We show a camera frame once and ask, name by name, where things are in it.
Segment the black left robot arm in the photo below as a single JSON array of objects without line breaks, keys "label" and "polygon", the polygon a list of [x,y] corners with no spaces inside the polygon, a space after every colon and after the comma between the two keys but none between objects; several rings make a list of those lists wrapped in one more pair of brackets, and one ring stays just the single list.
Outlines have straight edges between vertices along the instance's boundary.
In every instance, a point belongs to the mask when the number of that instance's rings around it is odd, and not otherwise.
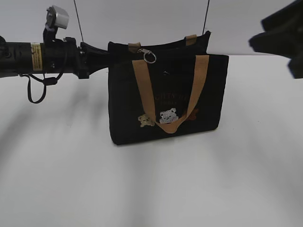
[{"label": "black left robot arm", "polygon": [[0,76],[21,74],[72,73],[79,79],[89,76],[114,62],[108,51],[87,43],[78,47],[76,40],[66,37],[49,43],[6,42],[0,38]]}]

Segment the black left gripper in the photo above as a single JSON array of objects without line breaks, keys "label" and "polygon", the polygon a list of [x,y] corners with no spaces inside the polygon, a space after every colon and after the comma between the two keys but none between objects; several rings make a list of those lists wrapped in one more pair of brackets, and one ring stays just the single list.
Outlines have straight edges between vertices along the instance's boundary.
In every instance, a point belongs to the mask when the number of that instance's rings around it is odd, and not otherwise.
[{"label": "black left gripper", "polygon": [[45,73],[72,73],[79,79],[89,79],[96,71],[108,68],[111,65],[110,53],[96,48],[85,42],[81,42],[80,48],[76,45],[76,39],[66,37],[62,40],[55,39],[43,44],[43,72]]}]

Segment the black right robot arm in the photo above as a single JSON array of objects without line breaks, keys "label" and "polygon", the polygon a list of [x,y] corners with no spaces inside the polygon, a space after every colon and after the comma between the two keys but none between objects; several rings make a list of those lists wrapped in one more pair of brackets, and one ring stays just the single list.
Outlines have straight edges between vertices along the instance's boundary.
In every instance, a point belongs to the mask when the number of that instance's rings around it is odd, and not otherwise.
[{"label": "black right robot arm", "polygon": [[254,52],[289,58],[294,79],[303,78],[303,2],[295,0],[261,20],[263,32],[249,39]]}]

